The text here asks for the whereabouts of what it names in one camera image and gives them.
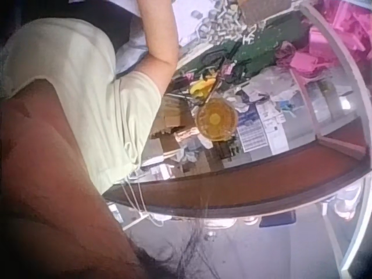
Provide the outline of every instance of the cream t-shirt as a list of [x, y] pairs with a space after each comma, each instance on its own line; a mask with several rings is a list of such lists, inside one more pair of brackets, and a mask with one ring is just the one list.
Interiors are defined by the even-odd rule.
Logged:
[[161, 95], [140, 72], [115, 79], [115, 52], [103, 31], [76, 19], [36, 20], [13, 35], [1, 59], [2, 96], [36, 79], [54, 86], [100, 194], [140, 166]]

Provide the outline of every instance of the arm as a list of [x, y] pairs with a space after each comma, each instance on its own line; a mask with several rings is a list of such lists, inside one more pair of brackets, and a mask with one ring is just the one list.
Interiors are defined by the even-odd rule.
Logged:
[[171, 0], [137, 0], [149, 53], [136, 67], [163, 95], [178, 62], [178, 35]]

